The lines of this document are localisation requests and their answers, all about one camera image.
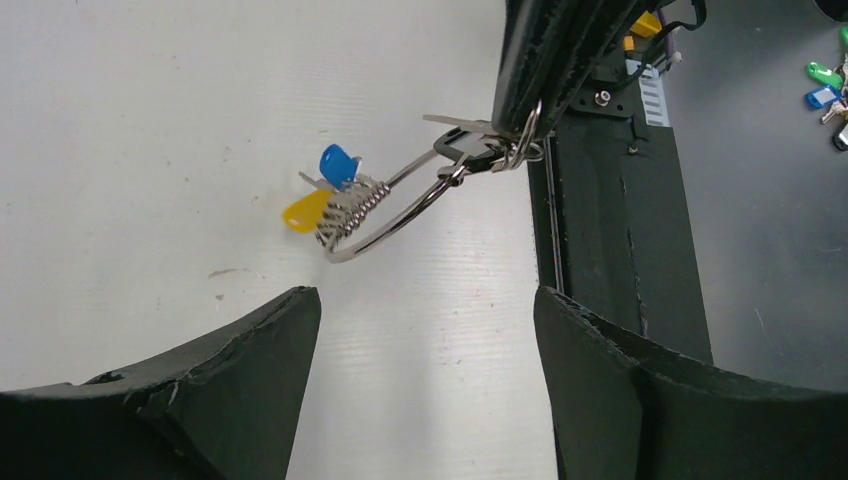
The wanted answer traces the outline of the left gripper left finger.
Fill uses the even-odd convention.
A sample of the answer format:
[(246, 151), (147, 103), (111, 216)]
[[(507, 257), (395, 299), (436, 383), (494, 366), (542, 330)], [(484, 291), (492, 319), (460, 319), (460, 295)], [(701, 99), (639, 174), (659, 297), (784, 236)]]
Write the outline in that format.
[(282, 479), (321, 302), (295, 287), (239, 320), (80, 385), (1, 396), (5, 479)]

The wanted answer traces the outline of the loose colourful key tags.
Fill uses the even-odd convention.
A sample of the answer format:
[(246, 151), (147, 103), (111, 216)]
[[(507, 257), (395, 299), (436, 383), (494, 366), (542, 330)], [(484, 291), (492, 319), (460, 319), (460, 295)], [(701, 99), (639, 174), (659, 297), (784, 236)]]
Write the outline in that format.
[(831, 136), (831, 143), (840, 153), (847, 152), (847, 25), (839, 29), (841, 60), (835, 68), (819, 62), (808, 63), (804, 71), (817, 87), (805, 95), (807, 105), (821, 110), (820, 123), (827, 125), (834, 119), (840, 126)]

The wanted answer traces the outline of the black fob key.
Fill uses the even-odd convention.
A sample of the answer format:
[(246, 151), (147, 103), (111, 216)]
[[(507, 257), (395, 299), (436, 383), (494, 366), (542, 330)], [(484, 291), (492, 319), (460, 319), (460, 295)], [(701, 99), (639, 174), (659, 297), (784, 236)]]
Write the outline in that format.
[(488, 121), (435, 114), (425, 114), (423, 120), (450, 127), (434, 141), (433, 148), (468, 175), (505, 169), (508, 143), (496, 134)]

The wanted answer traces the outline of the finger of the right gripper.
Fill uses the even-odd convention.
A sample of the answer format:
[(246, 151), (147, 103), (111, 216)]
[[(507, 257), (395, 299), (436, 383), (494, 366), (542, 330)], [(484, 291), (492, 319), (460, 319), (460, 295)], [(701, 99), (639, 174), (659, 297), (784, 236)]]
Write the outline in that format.
[(508, 1), (491, 125), (516, 138), (541, 108), (536, 133), (552, 130), (563, 115), (584, 59), (578, 53), (597, 13), (594, 1)]
[(536, 134), (554, 130), (598, 59), (617, 44), (637, 18), (651, 11), (653, 1), (546, 1), (542, 12), (545, 37), (541, 45), (541, 82), (536, 100), (541, 113)]

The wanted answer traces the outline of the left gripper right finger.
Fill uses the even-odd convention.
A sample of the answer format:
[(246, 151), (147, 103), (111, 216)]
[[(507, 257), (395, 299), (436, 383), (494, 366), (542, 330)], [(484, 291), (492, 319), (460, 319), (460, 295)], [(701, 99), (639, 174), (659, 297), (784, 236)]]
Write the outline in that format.
[(847, 396), (716, 368), (537, 290), (563, 479), (843, 479)]

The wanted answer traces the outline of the keyring with keys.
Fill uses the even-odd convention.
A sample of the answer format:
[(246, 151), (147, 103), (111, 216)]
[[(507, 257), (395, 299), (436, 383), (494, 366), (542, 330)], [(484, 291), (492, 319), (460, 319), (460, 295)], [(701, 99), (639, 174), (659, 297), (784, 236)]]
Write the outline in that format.
[[(544, 158), (544, 149), (536, 139), (536, 124), (541, 108), (536, 107), (517, 138), (497, 134), (508, 143), (506, 167), (498, 172), (512, 171), (526, 162)], [(412, 173), (428, 162), (443, 158), (449, 163), (437, 171), (437, 180), (420, 197), (385, 225), (376, 229), (362, 240), (342, 248), (341, 243), (349, 239), (366, 222), (367, 216), (389, 197), (395, 188)], [(376, 180), (359, 171), (361, 158), (351, 156), (337, 144), (323, 151), (319, 161), (320, 179), (313, 179), (301, 172), (299, 176), (313, 187), (313, 191), (287, 206), (281, 219), (290, 230), (312, 234), (324, 251), (325, 259), (334, 264), (350, 261), (371, 250), (384, 240), (403, 229), (442, 195), (462, 185), (468, 175), (462, 167), (440, 156), (432, 147), (404, 166), (385, 181)]]

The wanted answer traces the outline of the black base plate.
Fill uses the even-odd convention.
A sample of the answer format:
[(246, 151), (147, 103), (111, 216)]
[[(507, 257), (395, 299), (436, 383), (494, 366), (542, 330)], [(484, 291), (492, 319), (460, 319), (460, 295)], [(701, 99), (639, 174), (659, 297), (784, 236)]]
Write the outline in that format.
[(529, 168), (540, 282), (603, 319), (704, 363), (713, 360), (676, 139), (649, 126), (637, 69), (606, 53), (578, 90), (544, 160)]

